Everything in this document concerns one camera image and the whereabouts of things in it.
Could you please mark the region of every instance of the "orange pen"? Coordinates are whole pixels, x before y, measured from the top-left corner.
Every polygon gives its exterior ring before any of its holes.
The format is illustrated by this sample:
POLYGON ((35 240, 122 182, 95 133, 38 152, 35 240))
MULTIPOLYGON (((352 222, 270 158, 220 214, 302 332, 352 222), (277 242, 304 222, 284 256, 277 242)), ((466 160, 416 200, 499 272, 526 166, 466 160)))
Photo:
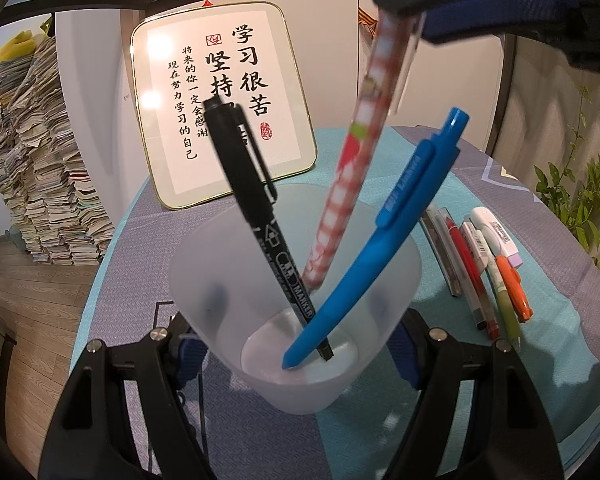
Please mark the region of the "orange pen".
POLYGON ((517 270, 511 267, 511 264, 504 256, 496 256, 496 265, 502 275, 507 292, 511 298, 511 303, 516 309, 518 320, 525 323, 531 319, 534 311, 529 307, 529 301, 526 298, 525 291, 520 286, 520 275, 517 270))

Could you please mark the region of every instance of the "black marker pen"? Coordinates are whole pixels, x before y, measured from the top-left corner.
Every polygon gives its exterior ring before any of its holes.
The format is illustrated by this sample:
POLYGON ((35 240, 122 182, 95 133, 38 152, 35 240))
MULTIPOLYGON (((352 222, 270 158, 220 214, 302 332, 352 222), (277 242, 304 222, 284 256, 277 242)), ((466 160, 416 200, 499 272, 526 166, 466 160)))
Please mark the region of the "black marker pen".
MULTIPOLYGON (((253 235, 278 280, 280 288, 285 293, 302 326, 306 326, 315 315, 314 305, 273 215, 272 204, 276 201, 278 193, 271 181, 258 145, 253 139, 242 107, 222 104, 222 99, 218 96, 204 101, 204 106, 209 136, 218 154, 220 164, 222 164, 226 179, 234 192, 235 200, 244 219, 251 226, 253 235), (270 196, 265 192, 248 148, 242 142, 241 125, 247 131, 251 148, 265 177, 270 196)), ((333 356, 333 350, 327 339, 318 346, 318 353, 325 360, 333 356)))

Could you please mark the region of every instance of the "framed calligraphy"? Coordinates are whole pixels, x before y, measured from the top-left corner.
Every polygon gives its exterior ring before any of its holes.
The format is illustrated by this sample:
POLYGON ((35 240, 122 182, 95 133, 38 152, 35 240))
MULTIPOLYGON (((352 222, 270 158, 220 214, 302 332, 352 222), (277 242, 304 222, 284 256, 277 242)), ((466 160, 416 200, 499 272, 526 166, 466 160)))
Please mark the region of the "framed calligraphy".
POLYGON ((155 16, 136 27, 131 45, 142 140, 165 207, 180 209, 230 192, 203 114, 202 103, 213 94, 243 106, 273 178, 315 163, 300 76, 276 5, 228 4, 155 16))

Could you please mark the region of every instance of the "red checkered pen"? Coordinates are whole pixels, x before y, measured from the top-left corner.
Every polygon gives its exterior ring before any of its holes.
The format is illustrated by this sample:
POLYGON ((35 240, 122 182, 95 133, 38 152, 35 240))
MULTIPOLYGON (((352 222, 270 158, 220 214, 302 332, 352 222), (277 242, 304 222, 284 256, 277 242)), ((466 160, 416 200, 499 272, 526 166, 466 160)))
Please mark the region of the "red checkered pen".
MULTIPOLYGON (((398 18, 380 12, 353 120, 340 152, 314 246, 302 272, 302 280, 309 290, 322 285, 338 250, 384 127, 410 37, 413 35, 413 41, 419 39, 422 30, 419 25, 419 16, 398 18)), ((412 59, 413 55, 406 60, 406 70, 412 59)))

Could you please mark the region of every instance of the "wooden floor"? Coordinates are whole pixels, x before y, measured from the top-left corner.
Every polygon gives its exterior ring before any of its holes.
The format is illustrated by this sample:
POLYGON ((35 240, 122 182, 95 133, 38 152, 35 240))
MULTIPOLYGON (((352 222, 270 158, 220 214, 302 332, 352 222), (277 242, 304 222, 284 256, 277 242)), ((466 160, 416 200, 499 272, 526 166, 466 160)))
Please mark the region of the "wooden floor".
POLYGON ((17 340, 7 384, 7 444, 34 476, 97 270, 36 264, 11 242, 0 244, 0 317, 17 340))

